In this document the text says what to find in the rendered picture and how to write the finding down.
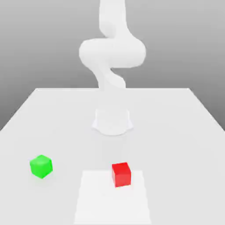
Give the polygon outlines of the small red cube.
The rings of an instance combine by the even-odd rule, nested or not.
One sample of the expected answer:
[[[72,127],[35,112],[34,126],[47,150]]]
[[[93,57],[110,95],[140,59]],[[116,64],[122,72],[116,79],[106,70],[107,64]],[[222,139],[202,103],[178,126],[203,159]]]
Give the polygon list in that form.
[[[112,180],[116,188],[131,184],[131,170],[127,162],[112,164]]]

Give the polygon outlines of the small green cube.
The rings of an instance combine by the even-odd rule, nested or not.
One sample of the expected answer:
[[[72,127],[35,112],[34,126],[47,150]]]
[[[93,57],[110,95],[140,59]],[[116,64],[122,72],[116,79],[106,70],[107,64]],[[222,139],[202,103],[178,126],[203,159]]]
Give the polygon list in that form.
[[[39,155],[29,162],[31,172],[38,178],[45,178],[53,171],[52,160],[44,155]]]

